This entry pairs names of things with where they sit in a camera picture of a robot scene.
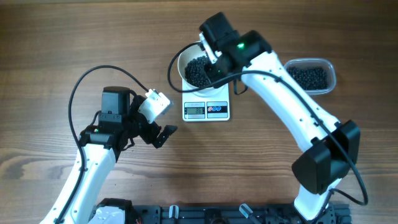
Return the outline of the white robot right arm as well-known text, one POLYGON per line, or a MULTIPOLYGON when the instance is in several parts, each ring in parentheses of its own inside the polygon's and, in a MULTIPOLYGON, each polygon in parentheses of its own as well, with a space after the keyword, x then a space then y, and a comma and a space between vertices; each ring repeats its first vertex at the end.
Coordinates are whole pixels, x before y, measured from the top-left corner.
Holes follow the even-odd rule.
POLYGON ((344 124, 320 107, 289 75, 277 54, 255 30, 240 35, 219 12, 200 27, 200 41, 215 68, 211 85, 241 80, 257 93, 286 125, 302 155, 292 164, 300 190, 294 208, 307 222, 318 221, 337 192, 336 186, 353 171, 364 183, 355 164, 360 130, 344 124))

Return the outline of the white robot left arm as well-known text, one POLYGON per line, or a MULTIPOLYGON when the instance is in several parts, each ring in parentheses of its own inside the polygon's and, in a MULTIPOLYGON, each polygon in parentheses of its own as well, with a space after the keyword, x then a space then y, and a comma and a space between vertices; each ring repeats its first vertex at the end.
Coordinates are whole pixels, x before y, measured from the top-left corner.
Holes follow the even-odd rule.
POLYGON ((78 152, 65 185, 42 223, 93 223, 98 194, 120 154, 140 137, 146 144, 162 147, 176 126, 159 126, 155 119, 172 102, 163 93, 145 96, 104 93, 97 124, 89 124, 77 137, 78 152))

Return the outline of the white digital kitchen scale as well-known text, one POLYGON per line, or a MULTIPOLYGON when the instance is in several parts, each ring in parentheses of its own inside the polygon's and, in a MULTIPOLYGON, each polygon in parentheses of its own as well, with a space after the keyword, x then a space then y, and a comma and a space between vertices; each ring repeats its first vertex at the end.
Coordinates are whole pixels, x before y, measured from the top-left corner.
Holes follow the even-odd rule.
POLYGON ((227 121, 229 106, 228 84, 182 94, 182 118, 186 122, 227 121))

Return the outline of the black beans in bowl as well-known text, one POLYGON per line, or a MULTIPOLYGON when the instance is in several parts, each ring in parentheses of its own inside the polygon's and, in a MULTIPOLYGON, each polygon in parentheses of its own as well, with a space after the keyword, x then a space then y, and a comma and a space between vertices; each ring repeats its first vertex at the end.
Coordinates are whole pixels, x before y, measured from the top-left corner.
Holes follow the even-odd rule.
POLYGON ((185 67, 185 79, 189 84, 201 88, 211 83, 209 74, 212 69, 213 66, 207 56, 194 58, 185 67))

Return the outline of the white bowl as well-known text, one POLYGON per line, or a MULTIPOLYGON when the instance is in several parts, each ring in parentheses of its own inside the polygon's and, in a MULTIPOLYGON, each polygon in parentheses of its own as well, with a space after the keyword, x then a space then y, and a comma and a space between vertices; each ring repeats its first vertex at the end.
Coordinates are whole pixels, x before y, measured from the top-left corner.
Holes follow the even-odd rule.
POLYGON ((182 90, 187 94, 188 90, 195 90, 197 87, 189 84, 185 79, 185 67, 187 66, 188 62, 194 58, 207 56, 206 52, 201 49, 200 43, 195 42, 194 44, 187 47, 181 54, 178 56, 177 65, 178 65, 178 72, 182 78, 182 90))

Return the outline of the pile of black beans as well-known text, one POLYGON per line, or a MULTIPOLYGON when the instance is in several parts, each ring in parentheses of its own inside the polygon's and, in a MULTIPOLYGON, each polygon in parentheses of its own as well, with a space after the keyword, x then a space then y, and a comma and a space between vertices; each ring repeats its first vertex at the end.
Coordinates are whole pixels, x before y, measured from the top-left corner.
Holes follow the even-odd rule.
POLYGON ((327 73, 321 67, 289 67, 287 72, 304 90, 322 90, 328 86, 327 73))

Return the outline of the clear plastic bean container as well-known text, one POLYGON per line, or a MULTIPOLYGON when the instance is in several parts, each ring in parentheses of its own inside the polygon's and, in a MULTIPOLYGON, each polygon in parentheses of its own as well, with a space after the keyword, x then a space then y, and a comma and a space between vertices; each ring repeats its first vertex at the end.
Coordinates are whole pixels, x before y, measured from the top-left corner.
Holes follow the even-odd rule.
POLYGON ((324 95, 336 86, 334 66, 326 59, 297 58, 289 60, 284 68, 309 95, 324 95))

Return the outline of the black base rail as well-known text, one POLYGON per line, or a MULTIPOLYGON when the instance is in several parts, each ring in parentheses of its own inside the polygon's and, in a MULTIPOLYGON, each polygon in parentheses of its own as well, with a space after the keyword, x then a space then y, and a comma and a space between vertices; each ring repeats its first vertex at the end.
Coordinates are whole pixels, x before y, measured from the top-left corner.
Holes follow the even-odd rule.
POLYGON ((238 207, 134 206, 127 217, 118 217, 98 208, 91 220, 99 223, 212 224, 212 223, 306 223, 292 204, 250 206, 245 216, 238 207))

